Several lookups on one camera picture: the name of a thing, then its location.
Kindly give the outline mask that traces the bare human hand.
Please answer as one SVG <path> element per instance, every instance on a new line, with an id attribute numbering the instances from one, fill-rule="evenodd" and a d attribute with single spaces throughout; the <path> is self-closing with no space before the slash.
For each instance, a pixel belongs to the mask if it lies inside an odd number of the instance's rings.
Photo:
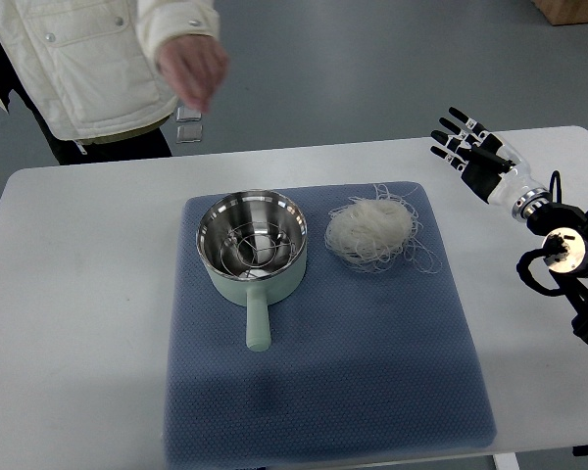
<path id="1" fill-rule="evenodd" d="M 214 37 L 187 34 L 166 41 L 157 53 L 156 64 L 188 108 L 207 113 L 227 75 L 229 58 Z"/>

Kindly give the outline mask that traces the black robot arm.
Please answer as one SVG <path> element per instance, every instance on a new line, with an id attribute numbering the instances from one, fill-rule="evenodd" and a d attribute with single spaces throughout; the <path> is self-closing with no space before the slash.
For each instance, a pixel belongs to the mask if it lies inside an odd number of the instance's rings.
<path id="1" fill-rule="evenodd" d="M 543 238 L 542 245 L 523 254 L 516 271 L 520 280 L 545 297 L 567 298 L 576 315 L 573 334 L 588 346 L 588 211 L 566 205 L 558 171 L 551 175 L 547 196 L 534 202 L 526 219 L 528 229 Z"/>

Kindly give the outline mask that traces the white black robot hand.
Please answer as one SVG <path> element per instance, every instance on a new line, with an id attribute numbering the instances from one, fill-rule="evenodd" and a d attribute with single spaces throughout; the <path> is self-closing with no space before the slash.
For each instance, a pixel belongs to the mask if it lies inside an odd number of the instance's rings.
<path id="1" fill-rule="evenodd" d="M 499 206 L 518 220 L 527 220 L 551 202 L 551 193 L 533 179 L 521 154 L 499 134 L 455 107 L 439 119 L 436 144 L 430 151 L 460 173 L 461 181 L 484 203 Z"/>

